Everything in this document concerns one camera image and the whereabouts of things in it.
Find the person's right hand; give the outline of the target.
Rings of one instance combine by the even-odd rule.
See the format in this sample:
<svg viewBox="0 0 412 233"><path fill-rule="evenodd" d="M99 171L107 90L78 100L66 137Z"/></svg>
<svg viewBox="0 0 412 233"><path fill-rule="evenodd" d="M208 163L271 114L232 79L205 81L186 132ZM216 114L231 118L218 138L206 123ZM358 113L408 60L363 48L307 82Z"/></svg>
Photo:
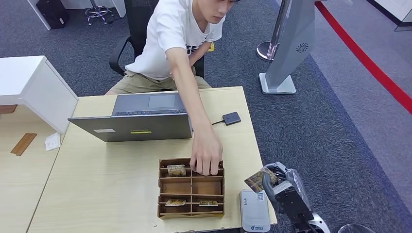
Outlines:
<svg viewBox="0 0 412 233"><path fill-rule="evenodd" d="M190 168L198 174L217 175L223 147L211 125L196 128L193 133Z"/></svg>

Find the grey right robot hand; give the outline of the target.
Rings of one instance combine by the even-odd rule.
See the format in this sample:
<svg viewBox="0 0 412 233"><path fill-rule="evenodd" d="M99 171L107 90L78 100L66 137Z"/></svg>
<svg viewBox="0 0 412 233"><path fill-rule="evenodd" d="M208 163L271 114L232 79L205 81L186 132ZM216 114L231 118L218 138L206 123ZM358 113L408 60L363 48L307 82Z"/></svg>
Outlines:
<svg viewBox="0 0 412 233"><path fill-rule="evenodd" d="M313 220L312 209L299 173L281 162L265 165L262 185L274 209L290 219Z"/></svg>

